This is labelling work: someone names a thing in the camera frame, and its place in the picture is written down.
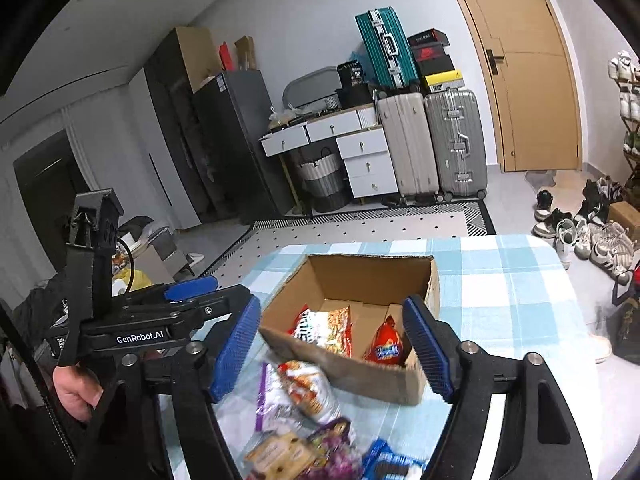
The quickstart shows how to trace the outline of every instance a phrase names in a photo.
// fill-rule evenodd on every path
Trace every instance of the blue gripper pad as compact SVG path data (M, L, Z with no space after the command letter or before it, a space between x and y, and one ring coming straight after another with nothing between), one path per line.
M244 359L258 332L261 317L260 300L252 294L216 359L213 381L209 387L214 402L220 402L236 386Z
M435 319L424 303L420 303L420 305L416 304L414 298L404 300L402 304L404 332L414 347L431 389L448 401L454 393L449 359L433 333L433 330L437 330Z
M183 301L209 294L218 288L218 280L213 276L195 278L186 282L176 283L164 292L167 301Z

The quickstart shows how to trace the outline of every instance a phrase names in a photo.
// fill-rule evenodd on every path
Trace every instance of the door frame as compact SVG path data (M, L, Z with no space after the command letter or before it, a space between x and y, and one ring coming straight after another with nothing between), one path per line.
M486 87L486 93L489 96L489 105L491 108L491 117L494 123L494 138L495 138L495 151L498 156L498 163L500 164L500 168L503 172L505 171L516 171L515 168L515 160L514 158L505 158L504 156L504 143L502 142L502 127L500 126L500 111L498 110L498 100L495 94L493 77L491 74L491 69L489 67L489 60L486 56L486 51L484 49L484 45L480 39L480 33L476 26L476 22L474 21L472 10L470 7L474 7L475 12L480 12L480 9L474 2L468 2L467 0L457 0L460 5L460 10L462 10L462 14L465 17L466 25L469 28L469 32L471 33L471 38L474 42L474 46L476 47L476 54L478 54L478 59L480 61L480 68L482 69L482 76L484 78L484 85ZM572 83L572 91L574 93L574 104L575 104L575 119L578 125L578 157L577 157L577 167L576 170L582 169L582 122L580 120L580 105L578 101L578 90L577 84L575 80L574 73L574 63L569 54L569 49L566 44L566 40L564 38L564 32L562 31L562 27L560 26L560 22L558 21L558 16L556 15L556 10L551 4L551 0L545 0L546 5L551 13L551 17L556 24L556 29L558 30L558 35L560 36L560 41L562 43L562 49L564 50L564 57L567 60L569 66L569 76L571 78Z

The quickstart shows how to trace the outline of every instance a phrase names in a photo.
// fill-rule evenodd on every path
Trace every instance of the silver suitcase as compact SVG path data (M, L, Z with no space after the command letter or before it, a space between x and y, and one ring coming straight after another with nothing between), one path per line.
M378 112L400 194L437 194L440 183L422 95L401 94L381 99Z
M486 196L486 155L478 101L471 90L447 90L424 98L440 186L453 195Z

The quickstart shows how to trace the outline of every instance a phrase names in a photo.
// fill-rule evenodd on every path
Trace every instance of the teal suitcase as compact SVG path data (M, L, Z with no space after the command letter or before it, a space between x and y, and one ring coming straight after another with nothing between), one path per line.
M356 22L379 84L405 88L412 80L417 82L418 73L411 48L391 7L359 14Z

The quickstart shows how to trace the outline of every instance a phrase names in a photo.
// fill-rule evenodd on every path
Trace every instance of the wooden door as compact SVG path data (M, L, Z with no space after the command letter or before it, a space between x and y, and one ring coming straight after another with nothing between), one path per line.
M546 0L458 1L484 58L504 170L578 168L574 75Z

